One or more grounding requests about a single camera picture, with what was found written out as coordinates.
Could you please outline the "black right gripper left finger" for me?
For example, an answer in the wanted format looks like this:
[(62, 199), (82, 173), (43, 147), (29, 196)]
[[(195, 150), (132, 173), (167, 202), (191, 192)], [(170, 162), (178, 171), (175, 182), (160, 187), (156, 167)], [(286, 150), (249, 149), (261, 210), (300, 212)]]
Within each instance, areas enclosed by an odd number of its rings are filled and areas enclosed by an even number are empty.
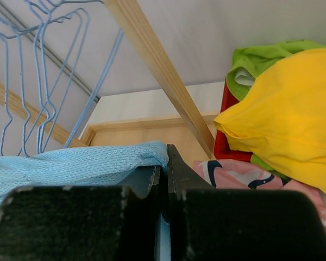
[(0, 205), (0, 260), (154, 260), (161, 168), (118, 185), (21, 187)]

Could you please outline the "light blue shorts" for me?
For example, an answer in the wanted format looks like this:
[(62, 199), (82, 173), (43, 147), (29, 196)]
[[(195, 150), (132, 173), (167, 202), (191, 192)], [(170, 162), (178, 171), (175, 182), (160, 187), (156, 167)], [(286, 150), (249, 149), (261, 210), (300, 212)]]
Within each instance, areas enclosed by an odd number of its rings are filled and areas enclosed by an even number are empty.
[(76, 147), (33, 157), (0, 157), (0, 205), (21, 187), (118, 185), (138, 167), (168, 166), (167, 146), (146, 142), (130, 146)]

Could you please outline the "blue hanger of pink shorts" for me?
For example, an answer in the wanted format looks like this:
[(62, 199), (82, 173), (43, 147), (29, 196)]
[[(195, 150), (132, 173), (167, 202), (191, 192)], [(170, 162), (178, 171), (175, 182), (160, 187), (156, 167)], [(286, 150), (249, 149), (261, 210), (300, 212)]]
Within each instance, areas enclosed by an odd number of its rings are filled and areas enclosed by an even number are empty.
[(20, 155), (31, 110), (24, 87), (24, 34), (0, 14), (0, 156)]

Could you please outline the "pink patterned shorts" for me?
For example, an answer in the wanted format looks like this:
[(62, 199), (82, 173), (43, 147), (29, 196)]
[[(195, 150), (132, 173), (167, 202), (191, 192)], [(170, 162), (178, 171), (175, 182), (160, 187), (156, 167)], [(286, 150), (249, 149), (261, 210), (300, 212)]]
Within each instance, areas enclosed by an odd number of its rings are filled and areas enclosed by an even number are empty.
[(295, 190), (305, 194), (317, 208), (326, 230), (326, 206), (321, 193), (301, 182), (283, 178), (251, 163), (233, 159), (195, 161), (193, 169), (218, 189)]

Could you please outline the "blue hanger of green shorts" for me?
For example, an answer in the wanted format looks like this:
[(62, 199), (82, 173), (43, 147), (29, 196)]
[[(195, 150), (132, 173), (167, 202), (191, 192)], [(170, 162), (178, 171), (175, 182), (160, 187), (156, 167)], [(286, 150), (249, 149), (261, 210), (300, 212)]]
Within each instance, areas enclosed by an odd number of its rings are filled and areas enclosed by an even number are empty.
[[(56, 18), (53, 18), (52, 15), (54, 12), (61, 8), (63, 5), (67, 4), (90, 4), (92, 1), (39, 1), (39, 7), (41, 8), (41, 11), (46, 15), (46, 19), (40, 20), (40, 24), (36, 33), (35, 40), (38, 40), (40, 43), (40, 52), (41, 52), (41, 68), (39, 68), (38, 65), (36, 65), (36, 72), (40, 73), (42, 72), (43, 75), (38, 76), (38, 86), (44, 86), (45, 87), (45, 103), (41, 105), (41, 108), (43, 111), (47, 112), (47, 119), (38, 127), (37, 130), (37, 140), (36, 140), (36, 151), (38, 153), (42, 153), (45, 151), (45, 148), (47, 146), (47, 143), (49, 142), (49, 139), (52, 135), (52, 131), (54, 129), (54, 126), (56, 125), (57, 119), (59, 117), (60, 111), (62, 109), (62, 106), (64, 104), (64, 101), (66, 99), (66, 96), (68, 94), (68, 90), (70, 88), (71, 81), (73, 81), (73, 76), (75, 74), (75, 69), (78, 65), (78, 61), (80, 58), (80, 55), (83, 50), (83, 45), (87, 36), (87, 32), (89, 29), (89, 25), (91, 21), (95, 22), (95, 26), (97, 27), (97, 35), (101, 35), (101, 30), (105, 28), (105, 25), (101, 23), (100, 18), (91, 18), (90, 14), (87, 12), (86, 9), (83, 7), (79, 7), (63, 16), (59, 16)], [(79, 49), (76, 53), (76, 58), (74, 60), (74, 65), (71, 67), (71, 71), (69, 74), (69, 80), (68, 84), (66, 86), (65, 92), (62, 96), (62, 100), (60, 102), (59, 108), (56, 109), (54, 104), (51, 102), (51, 96), (54, 92), (54, 89), (56, 88), (59, 78), (57, 78), (51, 88), (49, 88), (48, 80), (47, 80), (47, 69), (46, 69), (46, 61), (45, 61), (45, 51), (47, 50), (47, 47), (45, 46), (44, 38), (46, 34), (47, 27), (52, 23), (63, 23), (64, 20), (70, 20), (72, 16), (76, 14), (79, 16), (79, 27), (76, 30), (76, 34), (74, 35), (74, 38), (72, 39), (71, 46), (68, 50), (66, 58), (62, 61), (60, 72), (63, 73), (64, 69), (68, 66), (68, 60), (70, 55), (73, 52), (74, 45), (76, 44), (76, 41), (78, 39), (78, 35), (80, 32), (83, 32), (81, 41), (79, 43)], [(101, 70), (101, 73), (98, 77), (98, 80), (96, 84), (94, 85), (94, 88), (89, 94), (89, 100), (87, 104), (85, 105), (80, 117), (78, 118), (78, 121), (74, 125), (71, 133), (67, 136), (66, 141), (64, 142), (64, 147), (67, 148), (70, 146), (76, 132), (78, 131), (81, 122), (83, 121), (84, 117), (86, 116), (86, 113), (89, 111), (91, 107), (91, 103), (95, 100), (95, 98), (98, 95), (99, 90), (101, 89), (110, 69), (111, 66), (115, 60), (116, 54), (118, 52), (118, 49), (120, 47), (121, 41), (123, 39), (124, 32), (123, 30), (119, 29), (117, 32), (117, 35), (115, 37), (113, 46), (111, 48), (111, 51), (107, 57), (106, 63), (103, 66), (103, 69)]]

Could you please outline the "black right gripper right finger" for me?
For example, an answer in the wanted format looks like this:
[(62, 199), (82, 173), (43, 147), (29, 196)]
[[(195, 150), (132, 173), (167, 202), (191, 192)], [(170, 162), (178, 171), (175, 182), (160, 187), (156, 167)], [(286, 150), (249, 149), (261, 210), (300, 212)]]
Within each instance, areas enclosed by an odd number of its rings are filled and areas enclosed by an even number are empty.
[(293, 190), (218, 189), (167, 147), (172, 260), (326, 260), (313, 202)]

